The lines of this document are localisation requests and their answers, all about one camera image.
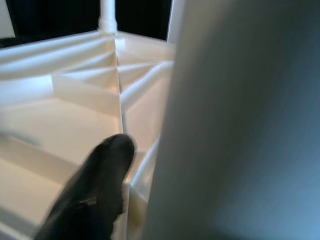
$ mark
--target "black backdrop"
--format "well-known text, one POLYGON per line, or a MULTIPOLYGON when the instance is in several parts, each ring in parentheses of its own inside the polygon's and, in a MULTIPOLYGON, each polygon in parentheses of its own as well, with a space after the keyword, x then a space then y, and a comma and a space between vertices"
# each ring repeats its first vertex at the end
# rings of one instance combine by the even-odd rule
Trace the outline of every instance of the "black backdrop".
MULTIPOLYGON (((16 37, 26 42, 96 30, 100 0, 6 0, 16 37)), ((165 40, 171 0, 116 0, 120 31, 165 40)))

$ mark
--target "railing post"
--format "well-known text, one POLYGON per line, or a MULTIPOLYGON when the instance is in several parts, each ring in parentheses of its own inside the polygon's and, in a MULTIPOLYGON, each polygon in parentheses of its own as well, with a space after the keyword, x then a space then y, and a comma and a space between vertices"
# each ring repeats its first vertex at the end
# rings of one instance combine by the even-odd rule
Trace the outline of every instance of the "railing post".
POLYGON ((116 34, 116 0, 100 0, 99 30, 103 34, 116 34))

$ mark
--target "white pillar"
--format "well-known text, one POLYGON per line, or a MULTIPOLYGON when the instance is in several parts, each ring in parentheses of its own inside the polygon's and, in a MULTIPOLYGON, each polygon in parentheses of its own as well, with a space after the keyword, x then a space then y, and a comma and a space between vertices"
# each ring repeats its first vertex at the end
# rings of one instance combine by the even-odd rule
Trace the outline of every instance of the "white pillar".
POLYGON ((100 0, 99 30, 105 34, 117 32, 116 0, 100 0))

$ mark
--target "white plastic model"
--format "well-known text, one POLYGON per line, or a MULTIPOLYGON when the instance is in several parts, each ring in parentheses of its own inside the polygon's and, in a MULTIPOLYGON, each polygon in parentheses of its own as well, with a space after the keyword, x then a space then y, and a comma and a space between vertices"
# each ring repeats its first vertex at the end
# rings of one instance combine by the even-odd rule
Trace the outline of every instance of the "white plastic model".
POLYGON ((1 240, 32 238, 91 149, 123 132, 133 136, 137 153, 113 239, 140 237, 174 48, 112 35, 108 19, 94 32, 0 50, 1 240))

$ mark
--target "dark background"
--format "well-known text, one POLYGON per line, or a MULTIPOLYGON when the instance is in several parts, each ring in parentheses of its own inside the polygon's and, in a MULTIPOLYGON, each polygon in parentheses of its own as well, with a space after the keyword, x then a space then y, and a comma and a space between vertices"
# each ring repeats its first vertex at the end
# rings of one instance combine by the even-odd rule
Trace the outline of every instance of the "dark background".
MULTIPOLYGON (((167 39, 172 0, 116 0, 118 30, 167 39)), ((100 0, 6 0, 17 45, 96 30, 100 0)))

